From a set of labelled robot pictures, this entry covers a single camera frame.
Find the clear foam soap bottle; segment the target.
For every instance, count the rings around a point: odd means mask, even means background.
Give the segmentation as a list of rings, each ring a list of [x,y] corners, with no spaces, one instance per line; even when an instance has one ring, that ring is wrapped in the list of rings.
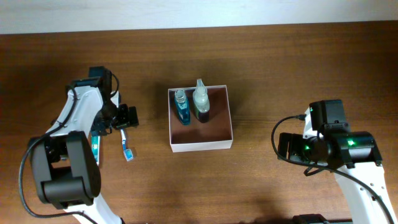
[[[197,80],[197,85],[193,92],[193,104],[197,120],[201,123],[207,123],[210,119],[210,101],[202,79]]]

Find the blue white toothbrush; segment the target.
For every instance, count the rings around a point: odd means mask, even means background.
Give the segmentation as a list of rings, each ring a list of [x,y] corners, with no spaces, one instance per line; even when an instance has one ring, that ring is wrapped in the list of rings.
[[[125,159],[129,162],[134,159],[134,154],[131,151],[131,149],[128,148],[128,146],[127,146],[127,137],[126,137],[125,130],[121,129],[120,132],[121,132],[121,139],[122,139],[123,154],[124,154]]]

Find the blue mouthwash bottle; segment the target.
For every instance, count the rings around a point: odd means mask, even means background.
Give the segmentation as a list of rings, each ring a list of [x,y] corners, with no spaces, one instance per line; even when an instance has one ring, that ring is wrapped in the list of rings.
[[[177,90],[174,95],[177,114],[180,122],[187,126],[190,124],[190,108],[188,98],[184,90]]]

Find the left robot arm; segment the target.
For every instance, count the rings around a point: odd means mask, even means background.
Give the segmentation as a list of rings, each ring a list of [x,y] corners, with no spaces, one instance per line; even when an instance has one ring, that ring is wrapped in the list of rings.
[[[101,195],[101,174],[91,136],[138,126],[135,107],[122,104],[112,89],[116,76],[104,66],[67,85],[67,102],[51,128],[31,138],[23,161],[30,161],[39,200],[53,205],[56,217],[80,223],[123,223]]]

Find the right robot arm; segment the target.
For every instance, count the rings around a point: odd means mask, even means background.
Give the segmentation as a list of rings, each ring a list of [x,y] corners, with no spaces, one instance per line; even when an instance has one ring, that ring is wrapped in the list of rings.
[[[309,177],[334,174],[348,203],[352,223],[397,223],[384,178],[382,156],[373,135],[352,131],[341,100],[310,103],[302,134],[271,135],[277,158],[305,168]]]

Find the teal toothpaste tube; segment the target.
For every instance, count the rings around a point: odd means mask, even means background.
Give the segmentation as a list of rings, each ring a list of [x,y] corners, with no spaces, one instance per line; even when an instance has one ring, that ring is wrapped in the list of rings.
[[[100,164],[100,136],[91,136],[91,151],[94,155],[96,164]]]

